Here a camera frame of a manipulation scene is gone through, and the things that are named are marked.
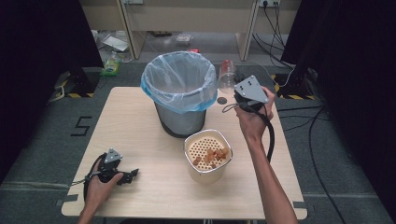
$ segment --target gray carpet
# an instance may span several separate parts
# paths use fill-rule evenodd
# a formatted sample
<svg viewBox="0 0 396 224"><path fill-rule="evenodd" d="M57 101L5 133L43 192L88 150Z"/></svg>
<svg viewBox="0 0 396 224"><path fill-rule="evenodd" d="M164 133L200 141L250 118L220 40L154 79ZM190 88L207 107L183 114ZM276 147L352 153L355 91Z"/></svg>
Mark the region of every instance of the gray carpet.
<svg viewBox="0 0 396 224"><path fill-rule="evenodd" d="M47 106L31 141L0 188L0 223L76 223L76 217L64 217L61 213L67 185L74 178L110 90L119 86L139 86L145 65L123 63L118 76L100 79L92 98L63 98ZM261 66L238 64L238 68L246 75L255 75L262 85L274 90ZM267 68L270 74L288 72L276 67ZM318 99L276 99L308 209L308 217L301 223L341 223L318 180L314 162L346 223L392 223L361 168L343 145L326 111L319 115L312 129L314 160L311 157L310 118L320 108L289 109L320 105L323 103ZM76 128L78 121L79 126L89 126L86 133L85 128ZM121 223L122 219L98 217L94 223L104 221Z"/></svg>

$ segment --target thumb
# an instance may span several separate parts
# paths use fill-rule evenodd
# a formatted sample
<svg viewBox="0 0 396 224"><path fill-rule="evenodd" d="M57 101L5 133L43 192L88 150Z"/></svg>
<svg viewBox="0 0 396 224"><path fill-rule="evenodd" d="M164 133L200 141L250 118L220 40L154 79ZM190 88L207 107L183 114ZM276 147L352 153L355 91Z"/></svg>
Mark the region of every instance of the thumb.
<svg viewBox="0 0 396 224"><path fill-rule="evenodd" d="M109 182L111 183L111 185L115 186L117 182L119 182L119 180L122 179L122 177L123 177L123 173L118 173L114 175Z"/></svg>

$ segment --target black curtain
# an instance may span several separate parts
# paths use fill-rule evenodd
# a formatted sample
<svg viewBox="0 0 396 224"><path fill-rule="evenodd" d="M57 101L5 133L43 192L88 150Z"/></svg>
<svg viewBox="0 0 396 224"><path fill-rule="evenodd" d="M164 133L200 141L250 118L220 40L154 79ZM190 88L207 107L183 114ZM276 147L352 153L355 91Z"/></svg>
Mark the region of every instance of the black curtain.
<svg viewBox="0 0 396 224"><path fill-rule="evenodd" d="M78 0L4 1L0 32L1 183L28 144L59 75L103 63Z"/></svg>
<svg viewBox="0 0 396 224"><path fill-rule="evenodd" d="M325 5L302 1L283 60L317 70L340 134L396 222L396 1L331 1L336 16L312 49L305 40Z"/></svg>

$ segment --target white perforated basket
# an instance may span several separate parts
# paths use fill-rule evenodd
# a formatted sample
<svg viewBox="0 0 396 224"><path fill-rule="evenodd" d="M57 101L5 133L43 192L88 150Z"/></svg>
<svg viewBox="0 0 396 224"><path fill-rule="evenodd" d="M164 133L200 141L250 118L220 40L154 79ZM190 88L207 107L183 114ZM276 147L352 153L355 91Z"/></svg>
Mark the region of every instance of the white perforated basket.
<svg viewBox="0 0 396 224"><path fill-rule="evenodd" d="M208 150L213 152L212 156L208 155ZM199 183L219 180L233 158L230 144L216 130L204 130L188 137L184 143L184 153L189 162L189 173Z"/></svg>

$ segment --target person's right arm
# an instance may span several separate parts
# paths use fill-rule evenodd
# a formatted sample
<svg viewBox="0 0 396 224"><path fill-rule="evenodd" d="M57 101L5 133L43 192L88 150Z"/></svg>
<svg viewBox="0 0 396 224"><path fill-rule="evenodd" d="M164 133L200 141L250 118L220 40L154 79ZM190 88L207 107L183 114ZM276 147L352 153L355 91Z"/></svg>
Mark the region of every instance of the person's right arm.
<svg viewBox="0 0 396 224"><path fill-rule="evenodd" d="M275 96L268 89L263 88L263 90L269 98L269 103L265 105L265 108L268 112L268 119L271 119L274 116L272 105ZM235 111L253 161L267 223L297 223L290 201L266 158L262 144L262 135L266 125L259 116L248 113L239 106L235 108ZM259 112L265 115L264 107Z"/></svg>

